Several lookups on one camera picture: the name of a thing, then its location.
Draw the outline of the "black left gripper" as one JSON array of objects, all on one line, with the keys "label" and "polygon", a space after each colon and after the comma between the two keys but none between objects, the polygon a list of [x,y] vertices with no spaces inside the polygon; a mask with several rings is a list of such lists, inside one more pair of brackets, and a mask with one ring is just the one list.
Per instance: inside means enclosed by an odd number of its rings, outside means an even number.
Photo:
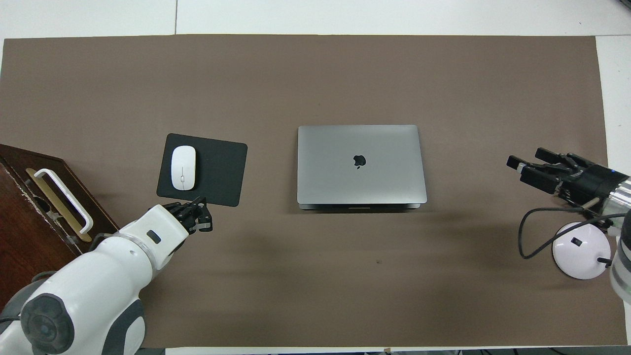
[{"label": "black left gripper", "polygon": [[187,232],[211,232],[213,230],[212,216],[208,214],[199,216],[200,211],[207,210],[207,198],[205,196],[198,196],[198,198],[185,204],[180,202],[165,204],[164,208]]}]

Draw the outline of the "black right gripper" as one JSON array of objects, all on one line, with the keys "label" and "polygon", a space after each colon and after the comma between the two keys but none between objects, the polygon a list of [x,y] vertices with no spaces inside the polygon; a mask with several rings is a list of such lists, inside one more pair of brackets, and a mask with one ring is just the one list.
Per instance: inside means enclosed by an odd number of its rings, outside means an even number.
[{"label": "black right gripper", "polygon": [[[520,174],[520,181],[548,194],[555,194],[560,187],[560,198],[579,207],[598,198],[590,209],[601,211],[609,195],[630,177],[616,170],[595,165],[591,160],[574,153],[555,153],[539,147],[536,159],[545,164],[529,163],[510,155],[507,166]],[[565,176],[565,171],[579,171]]]}]

